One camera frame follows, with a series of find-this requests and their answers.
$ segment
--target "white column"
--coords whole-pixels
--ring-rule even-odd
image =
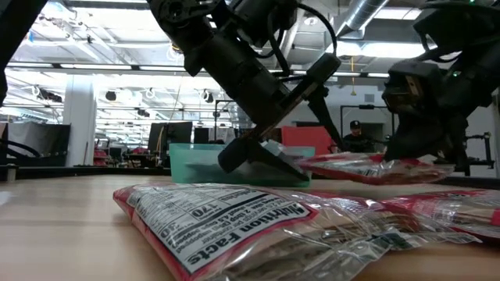
[[[92,165],[94,162],[97,95],[92,76],[68,76],[63,123],[71,124],[66,167]]]
[[[493,155],[491,156],[495,160],[495,170],[497,178],[500,178],[500,91],[496,90],[493,93],[493,127],[494,127],[494,137],[491,142],[491,150]]]

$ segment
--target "desk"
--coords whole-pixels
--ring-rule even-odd
[[[89,176],[0,185],[1,281],[170,281],[166,266],[112,200],[137,183],[165,176]],[[368,187],[316,180],[317,190],[381,199],[456,187]],[[436,244],[392,252],[355,280],[499,280],[500,249]]]

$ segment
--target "nutrition facts label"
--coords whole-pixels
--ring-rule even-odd
[[[247,188],[181,187],[136,190],[127,203],[190,273],[243,240],[311,210]]]

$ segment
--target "food package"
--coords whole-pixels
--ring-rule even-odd
[[[304,170],[335,180],[373,185],[429,183],[453,173],[452,165],[431,165],[417,159],[383,161],[384,155],[340,153],[298,160]]]
[[[402,208],[322,196],[222,184],[113,195],[177,280],[350,280],[391,249],[475,240]]]
[[[384,201],[480,238],[500,239],[500,191],[461,190],[395,197]]]

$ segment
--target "red panel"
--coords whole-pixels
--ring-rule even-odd
[[[328,148],[334,144],[330,135],[321,126],[281,128],[282,140],[285,146],[309,146],[316,148],[316,155],[326,155]]]

